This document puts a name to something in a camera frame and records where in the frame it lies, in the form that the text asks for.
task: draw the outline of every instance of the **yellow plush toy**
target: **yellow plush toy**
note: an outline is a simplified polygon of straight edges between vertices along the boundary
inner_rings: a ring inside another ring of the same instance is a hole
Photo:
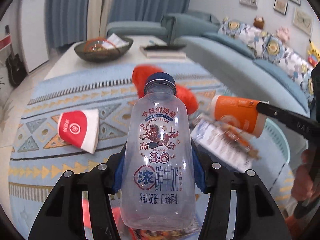
[[[308,49],[308,62],[315,67],[320,61],[320,51],[314,45],[314,43],[309,40],[310,45]]]

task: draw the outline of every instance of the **dark fruit bowl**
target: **dark fruit bowl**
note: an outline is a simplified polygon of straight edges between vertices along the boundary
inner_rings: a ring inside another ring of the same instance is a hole
[[[123,56],[127,51],[131,48],[133,44],[133,39],[130,39],[125,36],[118,35],[122,40],[128,42],[129,44],[125,47],[121,47],[118,49],[102,49],[100,51],[90,51],[88,52],[89,47],[95,47],[97,44],[102,43],[102,39],[95,39],[90,42],[84,41],[77,46],[75,46],[74,50],[76,54],[83,60],[89,62],[108,62]]]

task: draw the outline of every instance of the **door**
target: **door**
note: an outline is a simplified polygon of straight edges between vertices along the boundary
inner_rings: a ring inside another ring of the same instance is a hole
[[[45,39],[45,0],[21,0],[20,35],[27,71],[49,60]]]

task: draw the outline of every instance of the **bottle label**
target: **bottle label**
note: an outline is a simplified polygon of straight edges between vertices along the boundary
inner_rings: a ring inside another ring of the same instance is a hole
[[[169,165],[176,158],[179,131],[176,112],[166,107],[148,109],[141,113],[140,157],[148,165],[141,166],[133,175],[139,189],[140,203],[177,204],[177,192],[183,191],[183,166]]]

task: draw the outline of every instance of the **bottle neck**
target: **bottle neck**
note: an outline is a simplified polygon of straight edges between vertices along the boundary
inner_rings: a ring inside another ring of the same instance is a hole
[[[155,83],[148,88],[146,94],[151,94],[151,93],[167,93],[167,94],[174,95],[174,91],[169,85],[159,84],[159,83]]]

